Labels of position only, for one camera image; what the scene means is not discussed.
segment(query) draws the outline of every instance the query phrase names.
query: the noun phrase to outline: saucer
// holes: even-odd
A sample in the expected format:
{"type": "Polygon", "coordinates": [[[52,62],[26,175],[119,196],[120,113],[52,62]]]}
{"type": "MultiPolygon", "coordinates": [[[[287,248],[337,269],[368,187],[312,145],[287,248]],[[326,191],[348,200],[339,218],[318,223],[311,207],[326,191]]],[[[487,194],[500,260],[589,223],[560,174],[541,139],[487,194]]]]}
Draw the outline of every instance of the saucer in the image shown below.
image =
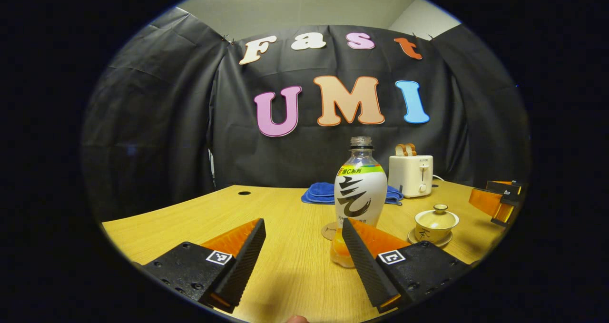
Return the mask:
{"type": "MultiPolygon", "coordinates": [[[[408,233],[408,241],[410,241],[413,244],[421,242],[421,241],[419,241],[417,239],[417,235],[415,234],[415,229],[416,228],[413,228],[413,230],[411,230],[408,233]]],[[[451,239],[452,239],[452,232],[449,232],[448,235],[445,238],[443,238],[440,241],[434,243],[434,245],[437,245],[438,247],[442,247],[443,245],[449,243],[451,241],[451,239]]]]}

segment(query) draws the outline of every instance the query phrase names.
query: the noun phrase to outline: wooden table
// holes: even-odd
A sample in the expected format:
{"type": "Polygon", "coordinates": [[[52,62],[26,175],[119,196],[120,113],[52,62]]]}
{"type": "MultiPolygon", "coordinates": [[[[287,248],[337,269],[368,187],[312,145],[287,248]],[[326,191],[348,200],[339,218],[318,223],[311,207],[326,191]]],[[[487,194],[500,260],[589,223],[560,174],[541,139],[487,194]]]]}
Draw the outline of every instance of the wooden table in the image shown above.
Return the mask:
{"type": "MultiPolygon", "coordinates": [[[[465,263],[481,259],[503,228],[468,203],[471,188],[441,180],[431,195],[385,204],[378,228],[407,239],[414,216],[434,204],[459,216],[444,250],[465,263]]],[[[249,322],[283,323],[293,314],[315,322],[361,322],[379,314],[368,300],[356,269],[329,258],[324,225],[335,221],[333,205],[305,204],[306,189],[235,185],[153,212],[103,223],[117,247],[132,261],[146,264],[183,241],[200,244],[261,217],[267,237],[233,314],[249,322]],[[250,191],[250,195],[238,195],[250,191]]]]}

